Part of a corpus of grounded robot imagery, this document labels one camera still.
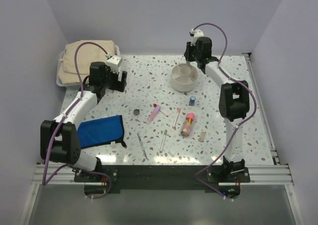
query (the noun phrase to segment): white bowl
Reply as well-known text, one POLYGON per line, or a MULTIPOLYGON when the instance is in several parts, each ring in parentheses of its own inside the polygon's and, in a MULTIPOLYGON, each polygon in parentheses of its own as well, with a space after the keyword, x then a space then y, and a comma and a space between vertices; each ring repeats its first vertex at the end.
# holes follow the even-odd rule
POLYGON ((170 83, 180 92, 188 92, 194 88, 198 79, 197 69, 190 64, 180 64, 173 67, 170 83))

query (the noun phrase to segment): beige cloth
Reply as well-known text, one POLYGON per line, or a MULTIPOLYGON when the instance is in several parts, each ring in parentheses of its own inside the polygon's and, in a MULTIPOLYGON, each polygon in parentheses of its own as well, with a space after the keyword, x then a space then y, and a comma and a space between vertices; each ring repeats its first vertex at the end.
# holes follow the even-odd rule
MULTIPOLYGON (((64 56, 58 76, 63 84, 79 83, 74 64, 76 48, 83 42, 94 42, 103 47, 110 55, 115 54, 115 45, 111 40, 80 40, 65 46, 64 56)), ((77 63, 82 80, 89 75, 89 66, 92 62, 106 62, 105 53, 96 45, 83 45, 78 51, 77 63)))

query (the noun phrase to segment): small blue can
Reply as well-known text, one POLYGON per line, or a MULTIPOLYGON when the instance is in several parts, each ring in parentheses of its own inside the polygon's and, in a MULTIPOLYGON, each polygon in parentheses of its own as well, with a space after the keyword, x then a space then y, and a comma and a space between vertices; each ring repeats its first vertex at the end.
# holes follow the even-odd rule
POLYGON ((189 106, 193 106, 195 102, 195 96, 190 97, 189 106))

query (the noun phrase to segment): blue pencil case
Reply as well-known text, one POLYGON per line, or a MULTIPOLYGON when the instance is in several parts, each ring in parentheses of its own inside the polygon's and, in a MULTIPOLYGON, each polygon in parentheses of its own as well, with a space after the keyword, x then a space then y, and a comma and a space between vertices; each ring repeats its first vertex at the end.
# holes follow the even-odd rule
POLYGON ((111 142, 121 143, 126 148, 124 136, 125 131, 121 115, 82 122, 78 128, 78 137, 82 149, 108 145, 111 142))

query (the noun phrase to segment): pink lid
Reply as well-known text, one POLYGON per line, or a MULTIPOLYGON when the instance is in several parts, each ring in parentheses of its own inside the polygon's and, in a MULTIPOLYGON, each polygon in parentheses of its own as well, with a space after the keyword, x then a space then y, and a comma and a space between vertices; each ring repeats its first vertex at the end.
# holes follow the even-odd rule
POLYGON ((194 114, 193 113, 188 113, 186 118, 191 118, 192 120, 194 120, 194 114))

